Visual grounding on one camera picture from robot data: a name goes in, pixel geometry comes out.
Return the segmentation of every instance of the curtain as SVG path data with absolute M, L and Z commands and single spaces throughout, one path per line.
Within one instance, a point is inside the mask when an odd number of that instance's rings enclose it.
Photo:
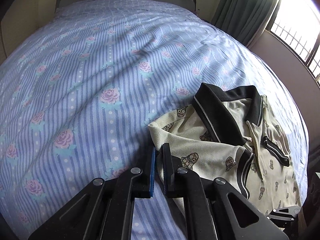
M 279 0 L 220 0 L 211 24 L 251 47 L 266 28 Z

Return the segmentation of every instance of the pink wall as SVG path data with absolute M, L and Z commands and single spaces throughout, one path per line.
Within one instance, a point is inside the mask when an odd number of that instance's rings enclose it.
M 266 62 L 291 93 L 309 132 L 310 150 L 320 144 L 320 88 L 297 57 L 268 31 L 251 51 Z

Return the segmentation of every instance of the bed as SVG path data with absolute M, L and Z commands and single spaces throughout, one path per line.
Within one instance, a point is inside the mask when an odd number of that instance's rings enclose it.
M 201 82 L 266 94 L 291 149 L 301 201 L 308 132 L 257 56 L 174 4 L 84 0 L 57 10 L 0 67 L 0 212 L 27 239 L 93 178 L 112 179 L 152 143 L 147 125 L 190 104 Z M 136 199 L 132 239 L 186 239 L 163 195 Z

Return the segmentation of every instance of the silver bolt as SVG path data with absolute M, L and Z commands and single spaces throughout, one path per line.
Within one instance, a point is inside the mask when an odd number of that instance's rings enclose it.
M 216 183 L 218 185 L 224 185 L 226 183 L 226 180 L 224 178 L 216 178 Z
M 140 173 L 140 168 L 138 168 L 138 167 L 134 167 L 134 168 L 132 168 L 131 170 L 131 173 L 133 173 L 133 174 L 139 174 Z
M 185 168 L 185 167 L 180 167 L 180 168 L 178 168 L 178 173 L 180 173 L 180 174 L 185 174 L 185 173 L 187 173 L 188 172 L 188 170 L 187 170 L 187 168 Z
M 102 185 L 102 183 L 103 183 L 103 180 L 100 179 L 100 178 L 95 179 L 95 180 L 93 181 L 93 185 L 95 185 L 95 186 L 100 186 L 100 185 Z

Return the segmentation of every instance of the black collar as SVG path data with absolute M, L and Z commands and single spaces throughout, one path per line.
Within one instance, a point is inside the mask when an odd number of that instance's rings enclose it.
M 216 142 L 230 145 L 244 145 L 239 127 L 222 102 L 251 98 L 251 105 L 244 121 L 250 121 L 260 126 L 263 116 L 262 99 L 255 86 L 241 86 L 223 91 L 215 85 L 201 83 L 192 106 L 208 129 L 212 139 Z

